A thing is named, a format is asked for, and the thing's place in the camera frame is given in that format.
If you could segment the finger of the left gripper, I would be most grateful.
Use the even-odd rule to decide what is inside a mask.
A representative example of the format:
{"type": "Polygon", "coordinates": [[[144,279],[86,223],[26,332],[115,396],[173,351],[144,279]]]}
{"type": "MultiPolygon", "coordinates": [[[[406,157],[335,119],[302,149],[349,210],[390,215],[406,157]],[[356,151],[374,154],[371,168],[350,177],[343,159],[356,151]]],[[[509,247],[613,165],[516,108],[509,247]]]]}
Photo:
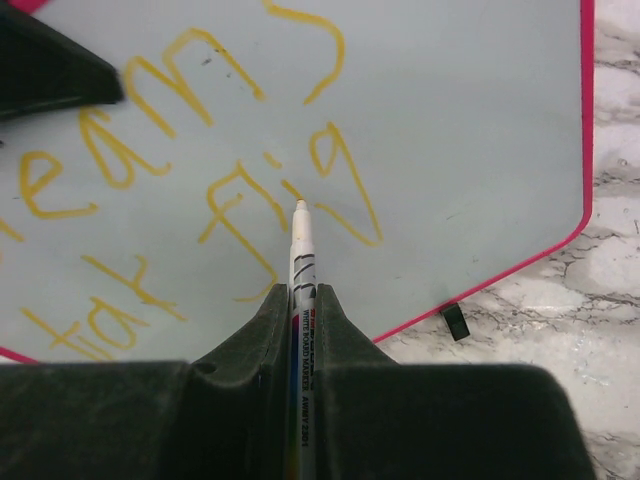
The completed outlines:
{"type": "Polygon", "coordinates": [[[117,70],[17,7],[1,9],[1,120],[124,99],[117,70]]]}

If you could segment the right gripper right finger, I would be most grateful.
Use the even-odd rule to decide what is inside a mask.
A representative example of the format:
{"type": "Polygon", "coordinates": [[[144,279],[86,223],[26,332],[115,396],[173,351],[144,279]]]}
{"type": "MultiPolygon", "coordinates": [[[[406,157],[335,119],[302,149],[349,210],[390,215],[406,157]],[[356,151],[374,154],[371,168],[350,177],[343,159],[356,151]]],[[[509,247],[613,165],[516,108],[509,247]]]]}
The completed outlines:
{"type": "Polygon", "coordinates": [[[316,472],[321,479],[591,479],[567,395],[523,364],[393,361],[316,299],[316,472]]]}

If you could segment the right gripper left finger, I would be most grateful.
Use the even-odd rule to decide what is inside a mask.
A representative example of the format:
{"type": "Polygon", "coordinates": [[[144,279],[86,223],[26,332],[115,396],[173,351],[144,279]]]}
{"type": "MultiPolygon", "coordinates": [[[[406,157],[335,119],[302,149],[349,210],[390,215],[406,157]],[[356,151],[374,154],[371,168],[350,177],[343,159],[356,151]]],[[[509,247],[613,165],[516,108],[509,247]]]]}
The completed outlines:
{"type": "Polygon", "coordinates": [[[195,362],[5,364],[5,479],[281,479],[288,290],[195,362]]]}

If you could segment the white yellow whiteboard marker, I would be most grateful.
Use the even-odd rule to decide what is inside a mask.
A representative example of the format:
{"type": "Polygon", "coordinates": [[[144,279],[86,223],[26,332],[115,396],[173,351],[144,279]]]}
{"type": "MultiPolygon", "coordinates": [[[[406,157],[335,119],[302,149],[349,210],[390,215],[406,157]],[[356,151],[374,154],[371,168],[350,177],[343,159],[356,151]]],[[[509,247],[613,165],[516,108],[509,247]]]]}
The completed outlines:
{"type": "Polygon", "coordinates": [[[311,214],[299,199],[292,218],[289,269],[289,394],[286,477],[314,479],[316,256],[311,214]]]}

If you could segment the pink framed whiteboard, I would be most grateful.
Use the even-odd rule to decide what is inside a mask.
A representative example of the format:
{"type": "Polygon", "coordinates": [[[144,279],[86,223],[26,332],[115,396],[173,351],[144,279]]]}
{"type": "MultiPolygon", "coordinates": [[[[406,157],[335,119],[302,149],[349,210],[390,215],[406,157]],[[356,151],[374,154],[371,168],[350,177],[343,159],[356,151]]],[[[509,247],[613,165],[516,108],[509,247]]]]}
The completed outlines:
{"type": "Polygon", "coordinates": [[[1,128],[1,358],[195,359],[288,277],[382,339],[591,213],[590,1],[50,1],[123,102],[1,128]]]}

